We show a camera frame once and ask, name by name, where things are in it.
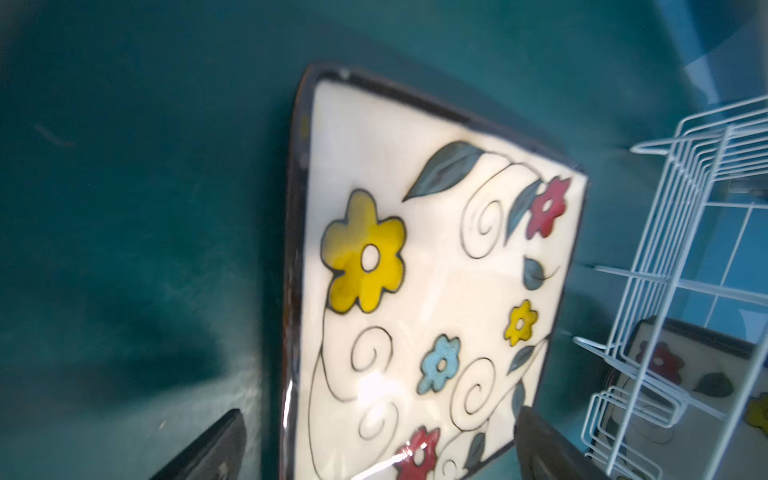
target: yellow flower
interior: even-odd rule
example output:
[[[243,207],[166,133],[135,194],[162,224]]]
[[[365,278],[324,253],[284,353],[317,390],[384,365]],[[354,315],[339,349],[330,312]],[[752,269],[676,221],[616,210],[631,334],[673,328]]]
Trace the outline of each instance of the yellow flower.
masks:
[[[759,398],[752,398],[746,404],[744,422],[747,425],[762,429],[768,435],[768,392],[760,393]]]
[[[509,314],[509,327],[504,338],[509,339],[509,344],[515,346],[520,340],[528,340],[533,335],[533,324],[538,320],[538,312],[531,310],[531,302],[524,301],[516,306]]]
[[[349,195],[344,220],[326,228],[320,245],[323,263],[333,270],[328,306],[346,313],[358,301],[371,313],[384,290],[396,292],[405,266],[399,252],[406,241],[406,226],[398,217],[379,222],[376,203],[364,190]]]

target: red flower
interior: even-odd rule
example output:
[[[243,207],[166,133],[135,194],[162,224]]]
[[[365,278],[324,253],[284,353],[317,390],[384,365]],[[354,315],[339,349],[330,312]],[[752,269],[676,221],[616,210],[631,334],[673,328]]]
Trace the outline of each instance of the red flower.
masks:
[[[438,440],[440,429],[427,433],[424,426],[418,427],[411,439],[395,453],[395,456],[402,458],[395,463],[397,480],[425,480],[437,463],[435,445]]]
[[[554,226],[554,219],[565,213],[565,199],[563,196],[570,186],[570,178],[560,180],[560,177],[555,177],[547,185],[547,190],[533,200],[531,204],[531,221],[528,222],[528,229],[525,231],[527,239],[533,238],[536,232],[539,232],[544,238],[549,237]],[[547,202],[550,203],[549,208],[544,210]]]
[[[645,347],[647,346],[648,342],[640,344],[640,353],[637,354],[635,360],[640,362],[643,359]],[[656,372],[670,382],[680,385],[680,382],[683,381],[682,377],[680,377],[680,369],[684,366],[685,362],[683,359],[670,352],[670,348],[666,343],[659,342],[654,351],[654,358],[651,359],[648,368],[651,372]]]

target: wire dish rack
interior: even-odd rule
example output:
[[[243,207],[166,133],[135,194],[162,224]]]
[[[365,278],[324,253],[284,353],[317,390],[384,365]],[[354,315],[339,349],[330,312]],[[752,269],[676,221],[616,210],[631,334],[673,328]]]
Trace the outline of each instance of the wire dish rack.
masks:
[[[631,151],[666,156],[659,186],[632,267],[629,270],[594,267],[627,277],[608,341],[596,343],[577,336],[574,342],[602,357],[634,381],[628,384],[631,386],[628,389],[612,386],[592,396],[581,437],[590,447],[587,456],[604,465],[608,476],[616,471],[633,480],[644,480],[643,477],[658,480],[662,477],[662,468],[624,442],[631,418],[640,416],[669,428],[680,421],[687,409],[700,409],[723,421],[714,451],[702,457],[707,462],[702,479],[712,480],[766,360],[768,328],[763,329],[743,385],[734,393],[734,401],[726,412],[695,399],[688,391],[650,371],[648,367],[653,355],[643,356],[640,362],[630,358],[627,345],[636,323],[656,316],[646,350],[654,351],[677,289],[713,297],[705,327],[719,298],[768,306],[768,295],[724,286],[751,213],[755,209],[768,208],[768,205],[710,201],[716,182],[768,173],[768,95],[686,117],[677,125],[673,137],[644,141],[634,145]],[[717,285],[681,278],[707,208],[738,208],[745,212],[725,272]],[[655,392],[668,404],[662,405],[641,396],[642,389]],[[601,428],[608,406],[614,406],[613,411],[623,412],[614,435]]]

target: floral pattern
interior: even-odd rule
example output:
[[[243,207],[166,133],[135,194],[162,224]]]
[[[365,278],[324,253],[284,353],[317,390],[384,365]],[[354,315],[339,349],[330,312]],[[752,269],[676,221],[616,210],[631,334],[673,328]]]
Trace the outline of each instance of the floral pattern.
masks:
[[[435,446],[440,440],[440,429],[427,433],[422,425],[416,429],[405,445],[397,449],[395,463],[398,480],[425,480],[437,463]]]
[[[529,240],[536,232],[547,238],[552,233],[554,219],[565,213],[565,192],[571,186],[571,179],[560,180],[555,177],[547,185],[547,190],[538,195],[531,204],[531,220],[525,230],[525,237]]]
[[[455,337],[441,335],[435,340],[435,347],[424,356],[422,360],[422,373],[424,376],[416,387],[419,395],[424,395],[429,390],[439,392],[445,383],[456,376],[458,372],[458,351],[462,348],[462,342]]]
[[[538,320],[538,312],[531,310],[531,302],[524,301],[509,313],[509,326],[504,338],[509,340],[509,345],[515,346],[520,340],[530,340],[533,335],[533,324]]]
[[[645,355],[645,349],[648,347],[648,342],[642,342],[640,344],[640,353],[637,354],[635,360],[637,362],[642,361]],[[685,362],[679,356],[670,351],[670,347],[665,342],[659,342],[654,350],[654,358],[651,359],[648,369],[651,372],[656,372],[663,376],[670,382],[680,385],[683,382],[683,377],[680,376],[680,369],[685,366]]]
[[[760,393],[760,397],[750,399],[746,404],[744,422],[747,425],[762,429],[768,435],[768,392]]]
[[[402,220],[390,217],[379,221],[373,197],[364,190],[354,190],[346,217],[326,228],[320,244],[323,263],[334,272],[328,307],[346,313],[357,302],[365,313],[375,310],[384,291],[394,293],[402,285],[405,265],[400,250],[405,241]],[[367,267],[363,256],[366,249],[374,257]]]

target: painted leaf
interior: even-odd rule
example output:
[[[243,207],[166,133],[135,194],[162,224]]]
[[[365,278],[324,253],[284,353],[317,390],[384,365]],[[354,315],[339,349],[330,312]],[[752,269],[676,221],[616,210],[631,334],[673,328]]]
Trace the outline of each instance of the painted leaf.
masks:
[[[523,406],[524,401],[525,387],[523,386],[523,382],[520,382],[518,383],[518,386],[515,387],[515,393],[512,394],[512,413],[515,414],[515,418],[518,418],[520,408]]]
[[[517,355],[515,355],[514,359],[512,359],[512,364],[509,366],[509,371],[507,372],[507,375],[519,369],[523,365],[525,365],[525,362],[527,362],[528,359],[531,358],[532,354],[533,354],[533,346],[528,345],[520,349]]]
[[[694,392],[722,399],[733,393],[733,382],[725,373],[707,373],[699,379]]]
[[[523,265],[523,285],[528,290],[538,290],[544,284],[544,269],[532,258],[525,257]]]
[[[484,150],[465,141],[455,141],[436,151],[402,201],[436,194],[453,187],[475,166]]]
[[[538,190],[539,185],[541,185],[541,180],[536,180],[534,183],[528,185],[522,192],[520,192],[518,197],[515,198],[515,202],[512,204],[512,208],[509,209],[509,215],[507,216],[507,234],[506,237],[504,237],[504,245],[507,244],[507,240],[509,240],[512,232],[517,228],[518,223],[522,220],[525,212],[531,208],[533,200],[536,198],[536,190]]]
[[[480,432],[472,439],[472,444],[469,446],[469,453],[467,454],[467,462],[464,464],[464,468],[471,470],[480,464],[482,454],[485,451],[485,433]]]

